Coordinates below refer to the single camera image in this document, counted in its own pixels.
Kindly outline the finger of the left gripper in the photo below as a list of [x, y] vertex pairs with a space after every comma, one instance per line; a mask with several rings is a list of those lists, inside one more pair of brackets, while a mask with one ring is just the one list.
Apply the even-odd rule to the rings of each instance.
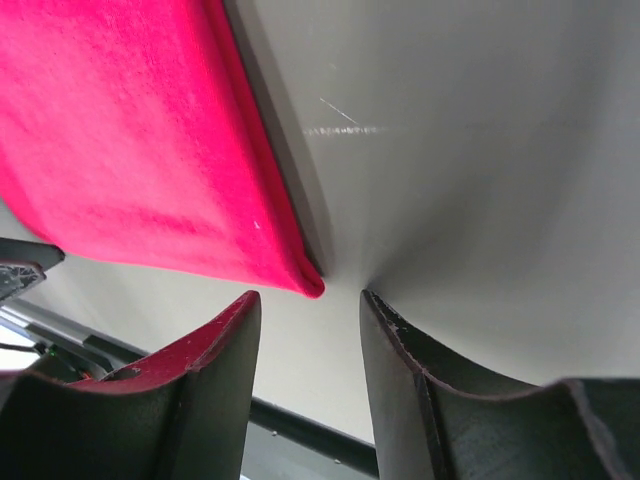
[[1, 302], [15, 299], [46, 280], [46, 272], [65, 260], [55, 245], [1, 238]]

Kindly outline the red polo shirt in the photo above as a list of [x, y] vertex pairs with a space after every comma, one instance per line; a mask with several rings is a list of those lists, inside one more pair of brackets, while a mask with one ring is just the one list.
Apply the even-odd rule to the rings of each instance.
[[93, 260], [321, 296], [220, 1], [5, 1], [1, 197]]

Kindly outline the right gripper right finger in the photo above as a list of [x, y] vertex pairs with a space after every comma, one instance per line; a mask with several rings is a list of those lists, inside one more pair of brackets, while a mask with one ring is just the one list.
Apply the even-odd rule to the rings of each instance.
[[360, 337], [383, 479], [635, 479], [639, 383], [534, 386], [485, 368], [360, 297]]

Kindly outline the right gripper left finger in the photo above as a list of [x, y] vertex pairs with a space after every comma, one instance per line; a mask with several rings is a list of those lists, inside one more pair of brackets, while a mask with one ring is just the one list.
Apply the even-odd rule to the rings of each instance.
[[260, 332], [260, 296], [249, 291], [103, 379], [3, 373], [2, 477], [238, 478]]

